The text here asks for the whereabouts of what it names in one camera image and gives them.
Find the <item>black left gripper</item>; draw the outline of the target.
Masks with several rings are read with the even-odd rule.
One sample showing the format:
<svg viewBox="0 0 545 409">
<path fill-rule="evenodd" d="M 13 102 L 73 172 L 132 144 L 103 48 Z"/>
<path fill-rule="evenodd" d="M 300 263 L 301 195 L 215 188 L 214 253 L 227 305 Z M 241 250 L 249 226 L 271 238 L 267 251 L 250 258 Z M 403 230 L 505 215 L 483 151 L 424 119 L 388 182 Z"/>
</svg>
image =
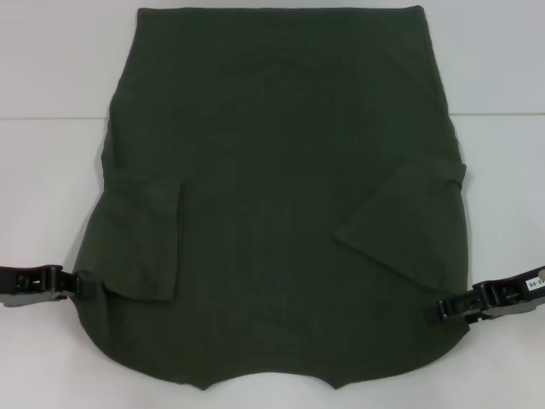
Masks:
<svg viewBox="0 0 545 409">
<path fill-rule="evenodd" d="M 19 307 L 19 294 L 33 296 L 44 301 L 54 301 L 62 297 L 75 297 L 93 300 L 96 297 L 96 283 L 85 279 L 81 274 L 65 272 L 62 266 L 46 265 L 37 268 L 1 267 L 0 293 L 4 307 Z"/>
</svg>

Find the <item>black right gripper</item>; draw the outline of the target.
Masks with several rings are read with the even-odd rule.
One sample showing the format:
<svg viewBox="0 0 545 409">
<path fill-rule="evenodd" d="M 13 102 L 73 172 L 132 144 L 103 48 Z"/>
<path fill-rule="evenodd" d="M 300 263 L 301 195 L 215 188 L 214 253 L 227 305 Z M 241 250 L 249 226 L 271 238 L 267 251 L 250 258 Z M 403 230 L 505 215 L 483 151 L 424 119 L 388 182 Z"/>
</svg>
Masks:
<svg viewBox="0 0 545 409">
<path fill-rule="evenodd" d="M 507 315 L 524 314 L 544 304 L 544 267 L 516 276 L 478 283 L 464 293 L 443 300 L 423 310 L 428 325 L 454 320 L 468 324 Z"/>
</svg>

